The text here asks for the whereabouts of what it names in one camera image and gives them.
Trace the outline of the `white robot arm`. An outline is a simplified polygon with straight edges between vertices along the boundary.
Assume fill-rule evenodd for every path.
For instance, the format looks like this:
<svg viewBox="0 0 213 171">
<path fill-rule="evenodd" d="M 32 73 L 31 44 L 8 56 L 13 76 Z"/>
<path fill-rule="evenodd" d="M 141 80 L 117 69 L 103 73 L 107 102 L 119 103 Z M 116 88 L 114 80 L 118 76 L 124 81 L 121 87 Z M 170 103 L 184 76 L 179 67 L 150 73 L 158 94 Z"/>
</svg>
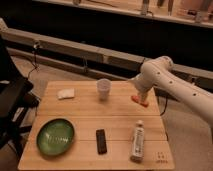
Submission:
<svg viewBox="0 0 213 171">
<path fill-rule="evenodd" d="M 129 82 L 138 91 L 141 101 L 145 101 L 148 91 L 157 85 L 213 127 L 213 94 L 173 75 L 170 72 L 172 66 L 173 61 L 168 56 L 148 60 L 142 64 L 140 73 Z"/>
</svg>

